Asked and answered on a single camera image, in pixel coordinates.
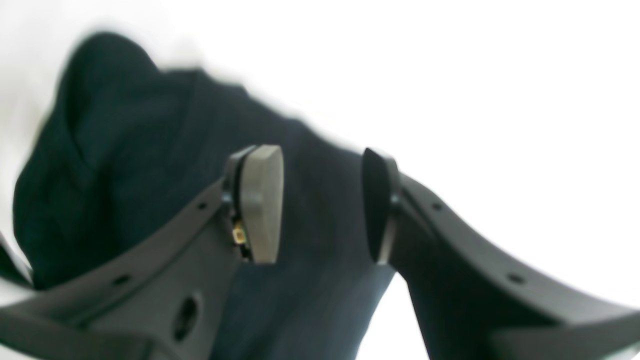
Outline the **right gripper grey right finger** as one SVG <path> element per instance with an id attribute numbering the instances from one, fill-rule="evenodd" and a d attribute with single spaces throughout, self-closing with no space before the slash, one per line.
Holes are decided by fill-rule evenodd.
<path id="1" fill-rule="evenodd" d="M 501 250 L 391 156 L 362 156 L 372 260 L 406 282 L 431 360 L 631 360 L 637 309 L 601 300 Z"/>

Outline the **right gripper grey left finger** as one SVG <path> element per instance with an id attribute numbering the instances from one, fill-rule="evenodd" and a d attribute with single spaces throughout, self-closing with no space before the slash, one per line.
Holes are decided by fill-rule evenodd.
<path id="1" fill-rule="evenodd" d="M 207 360 L 238 267 L 277 261 L 283 189 L 278 145 L 233 153 L 137 246 L 2 307 L 2 346 L 40 360 Z"/>

